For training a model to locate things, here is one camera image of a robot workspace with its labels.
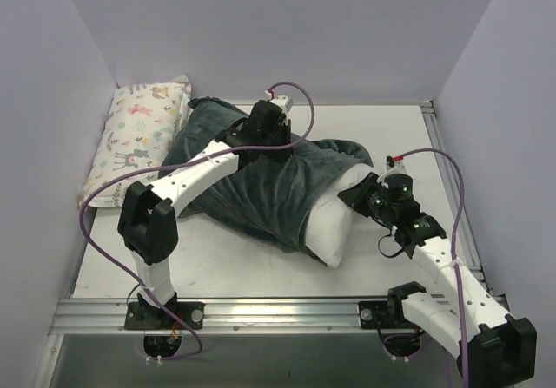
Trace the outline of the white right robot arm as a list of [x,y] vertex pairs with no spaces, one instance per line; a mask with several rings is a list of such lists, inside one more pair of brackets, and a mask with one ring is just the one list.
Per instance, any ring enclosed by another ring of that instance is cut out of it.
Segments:
[[516,319],[453,254],[446,231],[420,208],[407,174],[370,174],[339,198],[356,213],[387,227],[401,251],[444,295],[445,305],[413,281],[388,291],[387,320],[418,326],[458,362],[470,387],[508,387],[533,377],[537,332]]

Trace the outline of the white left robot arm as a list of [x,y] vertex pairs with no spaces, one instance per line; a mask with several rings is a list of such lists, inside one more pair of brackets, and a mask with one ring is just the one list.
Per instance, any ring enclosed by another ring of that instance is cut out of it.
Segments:
[[259,147],[290,143],[292,107],[293,100],[285,95],[260,100],[248,117],[221,130],[195,155],[193,166],[127,188],[117,231],[132,252],[142,281],[141,301],[147,304],[144,317],[152,326],[165,328],[175,320],[169,256],[179,240],[177,215],[219,180],[256,161]]

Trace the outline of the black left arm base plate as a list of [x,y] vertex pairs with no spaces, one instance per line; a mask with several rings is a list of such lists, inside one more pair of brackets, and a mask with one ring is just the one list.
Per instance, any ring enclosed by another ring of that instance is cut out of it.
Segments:
[[[168,309],[193,330],[202,329],[205,305],[202,302],[177,301]],[[130,302],[123,328],[131,331],[183,329],[176,320],[158,307],[147,302]]]

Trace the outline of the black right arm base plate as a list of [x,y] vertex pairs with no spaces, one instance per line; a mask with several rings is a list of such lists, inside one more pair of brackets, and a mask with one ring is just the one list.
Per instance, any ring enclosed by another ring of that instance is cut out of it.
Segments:
[[418,332],[420,328],[404,319],[397,319],[388,310],[385,300],[366,300],[358,303],[360,328],[364,330],[408,330]]

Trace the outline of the white pillow insert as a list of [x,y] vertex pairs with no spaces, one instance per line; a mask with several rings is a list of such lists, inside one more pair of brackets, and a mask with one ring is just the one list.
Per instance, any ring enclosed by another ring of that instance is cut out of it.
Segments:
[[338,194],[358,185],[373,172],[374,168],[366,164],[352,166],[325,189],[309,211],[305,245],[319,261],[329,267],[340,265],[356,217],[355,211]]

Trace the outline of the zebra pillowcase with grey lining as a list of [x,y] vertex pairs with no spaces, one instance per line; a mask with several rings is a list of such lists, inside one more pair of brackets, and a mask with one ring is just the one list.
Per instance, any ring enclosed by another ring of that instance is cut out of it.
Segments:
[[317,259],[305,245],[309,211],[328,186],[358,163],[374,167],[368,151],[357,142],[304,141],[285,162],[264,155],[218,181],[180,215],[203,213],[286,253]]

